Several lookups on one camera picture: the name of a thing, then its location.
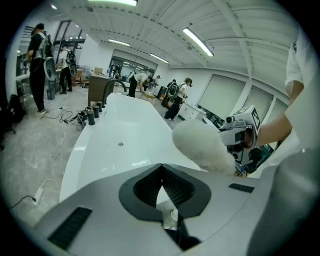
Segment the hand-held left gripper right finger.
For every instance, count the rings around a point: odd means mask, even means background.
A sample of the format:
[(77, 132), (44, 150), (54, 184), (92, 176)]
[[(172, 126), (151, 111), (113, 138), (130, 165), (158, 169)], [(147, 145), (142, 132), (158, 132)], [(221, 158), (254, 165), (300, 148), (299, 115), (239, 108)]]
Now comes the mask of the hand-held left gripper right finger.
[(249, 199), (257, 180), (167, 165), (162, 185), (177, 209), (176, 224), (165, 231), (187, 250), (227, 224)]

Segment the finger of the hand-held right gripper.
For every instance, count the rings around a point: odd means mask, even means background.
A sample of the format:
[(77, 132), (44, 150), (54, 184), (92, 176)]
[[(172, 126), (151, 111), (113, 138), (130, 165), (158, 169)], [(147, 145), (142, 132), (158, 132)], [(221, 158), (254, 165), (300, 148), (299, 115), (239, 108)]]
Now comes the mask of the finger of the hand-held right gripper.
[(218, 134), (225, 146), (239, 145), (245, 139), (246, 127), (219, 128)]

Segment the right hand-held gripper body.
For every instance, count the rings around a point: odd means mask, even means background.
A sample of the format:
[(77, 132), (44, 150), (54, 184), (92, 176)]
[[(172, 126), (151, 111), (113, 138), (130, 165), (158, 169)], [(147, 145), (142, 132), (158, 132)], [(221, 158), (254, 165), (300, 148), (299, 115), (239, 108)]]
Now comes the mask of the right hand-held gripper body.
[(257, 146), (258, 133), (261, 127), (261, 121), (254, 105), (243, 107), (234, 114), (228, 116), (224, 127), (246, 127), (246, 131), (252, 132), (253, 142), (250, 148), (245, 148), (244, 142), (237, 145), (226, 145), (228, 152), (233, 155), (235, 161), (245, 166), (253, 162), (251, 150)]

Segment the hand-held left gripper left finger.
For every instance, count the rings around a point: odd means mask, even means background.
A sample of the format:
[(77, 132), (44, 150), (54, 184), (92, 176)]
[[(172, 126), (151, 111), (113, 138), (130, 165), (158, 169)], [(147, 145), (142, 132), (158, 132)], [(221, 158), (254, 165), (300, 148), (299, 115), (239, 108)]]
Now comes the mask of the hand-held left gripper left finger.
[[(153, 168), (147, 165), (95, 180), (50, 209), (36, 231), (53, 241), (80, 224), (65, 251), (75, 256), (176, 256), (180, 247), (157, 221), (139, 220), (121, 204), (119, 190), (127, 180)], [(85, 218), (79, 222), (73, 216)]]

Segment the person's right hand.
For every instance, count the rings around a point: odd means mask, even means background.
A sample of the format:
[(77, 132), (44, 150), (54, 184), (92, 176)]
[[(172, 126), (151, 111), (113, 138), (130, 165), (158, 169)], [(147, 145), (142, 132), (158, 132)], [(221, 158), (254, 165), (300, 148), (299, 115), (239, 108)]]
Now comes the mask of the person's right hand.
[(249, 130), (246, 130), (244, 132), (244, 147), (245, 148), (250, 148), (253, 145), (253, 133)]

